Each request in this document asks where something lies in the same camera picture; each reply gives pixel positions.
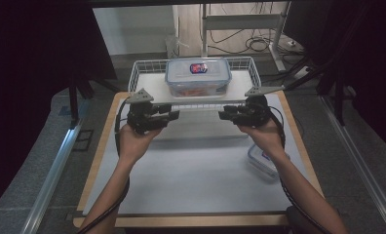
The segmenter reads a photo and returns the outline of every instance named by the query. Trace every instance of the white wall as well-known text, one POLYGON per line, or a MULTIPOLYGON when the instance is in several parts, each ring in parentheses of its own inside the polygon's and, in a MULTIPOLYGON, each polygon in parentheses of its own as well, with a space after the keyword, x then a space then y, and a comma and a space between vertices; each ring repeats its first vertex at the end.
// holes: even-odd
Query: white wall
POLYGON ((102 8, 94 13, 111 56, 165 52, 166 36, 175 33, 173 6, 102 8))

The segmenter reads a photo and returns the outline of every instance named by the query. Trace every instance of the forearm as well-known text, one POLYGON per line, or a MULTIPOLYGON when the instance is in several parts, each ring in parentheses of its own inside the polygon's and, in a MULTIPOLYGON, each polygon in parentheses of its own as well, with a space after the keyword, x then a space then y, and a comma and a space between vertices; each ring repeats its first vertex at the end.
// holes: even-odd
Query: forearm
POLYGON ((347 233, 336 210, 306 180, 288 159, 285 151, 277 151, 275 154, 276 157, 272 158, 278 173, 296 204, 330 233, 347 233))
MULTIPOLYGON (((110 180, 108 180, 104 189, 96 199, 96 202, 93 204, 89 214, 86 216, 80 230, 108 210, 120 198, 126 187, 132 167, 132 163, 123 163, 119 161, 110 180)), ((118 209, 113 211, 88 233, 112 233, 117 213, 118 209)))

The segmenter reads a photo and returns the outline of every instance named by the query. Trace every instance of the person's right arm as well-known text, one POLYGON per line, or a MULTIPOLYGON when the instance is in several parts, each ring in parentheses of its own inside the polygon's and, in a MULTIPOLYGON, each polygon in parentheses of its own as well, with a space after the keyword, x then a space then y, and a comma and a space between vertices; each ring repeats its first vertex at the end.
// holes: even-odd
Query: person's right arm
POLYGON ((259 128, 238 127, 269 155, 288 192, 303 211, 330 233, 348 233, 336 210, 318 193, 287 157, 281 145, 278 129, 272 120, 259 128))

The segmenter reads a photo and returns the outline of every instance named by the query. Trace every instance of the human hand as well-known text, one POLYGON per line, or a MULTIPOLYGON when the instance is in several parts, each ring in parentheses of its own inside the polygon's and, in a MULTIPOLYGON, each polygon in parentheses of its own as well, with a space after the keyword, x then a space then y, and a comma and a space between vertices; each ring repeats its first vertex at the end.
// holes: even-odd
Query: human hand
POLYGON ((238 126, 242 133, 248 134, 263 151, 271 158, 285 153, 282 147, 281 137, 279 136, 278 127, 270 119, 265 125, 253 128, 248 126, 238 126))
POLYGON ((151 140, 158 135, 162 130, 153 130, 145 135, 140 135, 135 130, 126 124, 120 130, 120 159, 119 162, 130 163, 131 165, 140 159, 151 140))

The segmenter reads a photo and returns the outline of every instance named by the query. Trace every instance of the light-colored floor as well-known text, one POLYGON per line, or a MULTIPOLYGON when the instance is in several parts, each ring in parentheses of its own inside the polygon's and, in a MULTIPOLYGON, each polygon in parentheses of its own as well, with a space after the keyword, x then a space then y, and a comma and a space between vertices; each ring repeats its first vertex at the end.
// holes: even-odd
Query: light-colored floor
MULTIPOLYGON (((223 16, 223 15, 249 15, 249 14, 278 14, 284 8, 284 3, 230 3, 230 4, 208 4, 208 15, 223 16)), ((202 5, 180 5, 178 6, 179 16, 179 55, 181 57, 198 57, 202 51, 202 33, 201 33, 201 17, 202 5)), ((274 38, 275 30, 269 29, 246 29, 241 30, 213 30, 208 31, 209 56, 229 55, 230 53, 238 53, 244 55, 255 55, 261 53, 269 53, 266 48, 266 43, 261 40, 255 42, 252 47, 258 51, 248 49, 247 41, 250 38, 264 37, 267 39, 274 38), (221 50, 212 48, 217 47, 221 50, 230 52, 226 53, 221 50)), ((284 34, 281 36, 280 45, 287 50, 300 51, 301 47, 290 47, 287 42, 290 41, 284 34)))

